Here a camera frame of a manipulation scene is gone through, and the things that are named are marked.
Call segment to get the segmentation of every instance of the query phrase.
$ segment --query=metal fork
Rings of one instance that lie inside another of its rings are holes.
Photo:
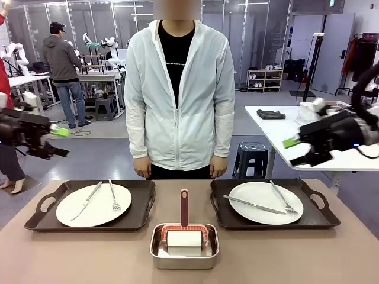
[[[111,186],[111,191],[112,191],[112,195],[113,195],[113,211],[120,211],[121,210],[121,206],[120,204],[117,203],[116,201],[116,197],[114,196],[114,192],[113,192],[113,184],[112,184],[112,180],[108,179],[109,181],[109,185]]]
[[[275,189],[275,191],[280,195],[280,197],[282,197],[283,201],[285,202],[285,210],[290,214],[297,214],[297,211],[293,207],[291,207],[290,204],[288,204],[287,200],[285,200],[284,196],[282,195],[280,190],[277,188],[276,184],[274,184],[272,180],[270,180],[270,183],[272,187]]]

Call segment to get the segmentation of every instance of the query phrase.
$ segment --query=door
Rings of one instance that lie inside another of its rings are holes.
[[[325,36],[314,73],[312,89],[335,93],[339,88],[354,18],[355,14],[335,14],[326,17]]]

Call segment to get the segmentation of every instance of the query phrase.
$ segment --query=hand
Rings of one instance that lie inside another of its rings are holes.
[[[213,156],[211,159],[210,176],[215,179],[225,174],[227,170],[227,158]]]
[[[134,159],[133,167],[137,175],[143,178],[149,178],[152,174],[152,162],[149,157]]]

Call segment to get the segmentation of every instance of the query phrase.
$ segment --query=black cap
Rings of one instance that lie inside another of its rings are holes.
[[[59,24],[58,22],[52,22],[50,24],[50,34],[59,34],[60,30],[65,33],[65,31],[63,30],[63,27],[65,26],[66,25]]]

